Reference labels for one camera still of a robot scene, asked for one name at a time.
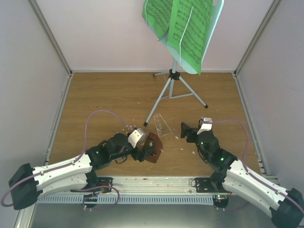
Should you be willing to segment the clear plastic metronome cover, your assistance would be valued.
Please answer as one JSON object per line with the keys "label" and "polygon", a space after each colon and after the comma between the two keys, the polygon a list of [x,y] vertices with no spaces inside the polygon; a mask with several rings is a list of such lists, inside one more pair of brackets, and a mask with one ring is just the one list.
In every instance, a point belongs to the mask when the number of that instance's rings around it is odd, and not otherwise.
{"label": "clear plastic metronome cover", "polygon": [[170,127],[160,114],[155,114],[153,118],[158,137],[163,137],[172,133]]}

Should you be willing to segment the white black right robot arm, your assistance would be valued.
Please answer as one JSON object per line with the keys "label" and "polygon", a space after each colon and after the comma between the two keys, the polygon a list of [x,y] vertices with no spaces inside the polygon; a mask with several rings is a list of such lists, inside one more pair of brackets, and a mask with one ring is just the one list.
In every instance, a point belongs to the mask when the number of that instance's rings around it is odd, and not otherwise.
{"label": "white black right robot arm", "polygon": [[221,148],[212,131],[210,118],[199,121],[197,128],[181,123],[181,138],[194,143],[200,158],[213,170],[210,186],[215,192],[234,193],[253,204],[277,228],[301,228],[304,219],[304,199],[300,191],[279,186],[248,168],[245,158],[239,159]]}

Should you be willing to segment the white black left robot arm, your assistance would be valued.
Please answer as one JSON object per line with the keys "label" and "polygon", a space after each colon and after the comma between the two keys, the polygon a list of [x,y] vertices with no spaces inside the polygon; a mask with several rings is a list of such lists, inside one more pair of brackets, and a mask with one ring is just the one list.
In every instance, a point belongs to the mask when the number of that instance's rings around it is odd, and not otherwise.
{"label": "white black left robot arm", "polygon": [[69,160],[41,167],[21,165],[9,180],[13,208],[25,209],[38,199],[58,192],[97,190],[96,170],[129,156],[143,162],[155,152],[155,139],[151,135],[146,137],[142,148],[137,146],[141,137],[138,131],[128,135],[117,133]]}

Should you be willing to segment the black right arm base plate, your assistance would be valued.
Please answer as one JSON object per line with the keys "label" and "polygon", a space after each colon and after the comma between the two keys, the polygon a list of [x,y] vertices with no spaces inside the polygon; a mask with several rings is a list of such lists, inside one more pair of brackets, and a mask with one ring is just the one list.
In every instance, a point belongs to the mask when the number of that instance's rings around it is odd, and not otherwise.
{"label": "black right arm base plate", "polygon": [[197,193],[219,192],[220,186],[217,180],[211,177],[195,178],[195,187]]}

